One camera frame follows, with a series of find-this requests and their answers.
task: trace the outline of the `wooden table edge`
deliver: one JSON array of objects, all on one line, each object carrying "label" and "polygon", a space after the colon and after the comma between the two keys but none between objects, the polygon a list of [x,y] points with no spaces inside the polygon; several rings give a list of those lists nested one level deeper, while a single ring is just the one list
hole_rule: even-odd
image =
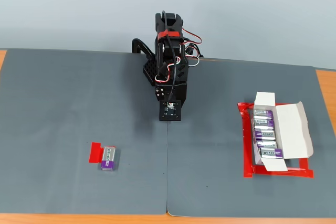
[{"label": "wooden table edge", "polygon": [[[6,56],[6,50],[0,50],[0,70]],[[336,132],[336,72],[316,70],[328,114]],[[56,214],[0,214],[1,224],[56,224],[56,223],[274,223],[283,224],[336,223],[336,218],[217,218],[217,217],[175,217],[164,215],[56,215]]]}]

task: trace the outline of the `gray table mat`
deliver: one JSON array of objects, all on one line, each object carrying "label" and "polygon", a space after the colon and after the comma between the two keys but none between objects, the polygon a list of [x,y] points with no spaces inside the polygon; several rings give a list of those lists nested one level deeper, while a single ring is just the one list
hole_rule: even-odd
[{"label": "gray table mat", "polygon": [[[278,103],[303,102],[314,179],[243,178],[238,102],[275,92]],[[313,67],[201,61],[189,70],[182,121],[168,123],[168,200],[175,216],[336,217],[336,140]],[[298,167],[298,161],[292,160]]]},{"label": "gray table mat", "polygon": [[[0,78],[0,212],[164,214],[167,123],[143,55],[7,52]],[[115,145],[115,172],[89,164]]]}]

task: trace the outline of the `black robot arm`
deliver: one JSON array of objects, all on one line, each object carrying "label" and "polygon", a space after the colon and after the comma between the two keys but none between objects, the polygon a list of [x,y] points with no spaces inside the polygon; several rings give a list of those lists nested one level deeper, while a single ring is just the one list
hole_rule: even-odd
[{"label": "black robot arm", "polygon": [[[163,11],[162,15],[157,13],[155,16],[157,32],[155,53],[141,40],[132,41],[132,52],[142,51],[148,58],[143,72],[151,85],[155,86],[155,96],[160,102],[159,119],[162,121],[181,120],[181,107],[187,94],[188,58],[197,58],[197,64],[199,63],[200,53],[197,44],[200,42],[190,40],[185,42],[182,26],[183,20],[179,15]],[[197,51],[197,56],[192,56],[194,49]]]}]

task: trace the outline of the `purple battery label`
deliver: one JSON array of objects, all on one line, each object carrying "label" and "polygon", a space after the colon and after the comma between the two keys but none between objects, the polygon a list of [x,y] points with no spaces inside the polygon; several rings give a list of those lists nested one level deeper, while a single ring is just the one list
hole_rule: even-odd
[{"label": "purple battery label", "polygon": [[254,128],[259,130],[274,130],[274,121],[266,119],[254,119]]},{"label": "purple battery label", "polygon": [[114,168],[114,162],[113,161],[102,161],[100,168],[102,170],[113,170]]},{"label": "purple battery label", "polygon": [[104,147],[103,158],[101,160],[100,165],[100,168],[102,170],[113,170],[115,152],[116,152],[115,146]]},{"label": "purple battery label", "polygon": [[275,133],[274,131],[255,130],[254,137],[256,140],[275,140]]},{"label": "purple battery label", "polygon": [[283,158],[281,149],[260,148],[260,155],[265,158]]},{"label": "purple battery label", "polygon": [[269,119],[273,120],[272,110],[253,110],[255,119]]},{"label": "purple battery label", "polygon": [[257,140],[258,148],[277,148],[277,143],[275,141],[268,141],[268,140]]}]

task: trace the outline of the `red tape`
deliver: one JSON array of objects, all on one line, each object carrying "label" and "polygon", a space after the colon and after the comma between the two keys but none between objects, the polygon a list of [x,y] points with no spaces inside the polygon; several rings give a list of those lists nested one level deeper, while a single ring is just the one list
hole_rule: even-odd
[{"label": "red tape", "polygon": [[100,145],[100,143],[92,142],[89,163],[97,164],[101,162],[104,148],[101,148]]},{"label": "red tape", "polygon": [[[276,105],[285,105],[286,103],[277,103]],[[299,168],[287,167],[288,171],[269,172],[263,165],[253,164],[252,149],[252,130],[250,115],[248,109],[253,109],[254,103],[238,103],[238,108],[243,122],[243,158],[244,158],[244,178],[252,178],[253,174],[279,175],[279,176],[297,176],[305,178],[314,178],[313,170],[309,169],[308,159],[299,158]]]}]

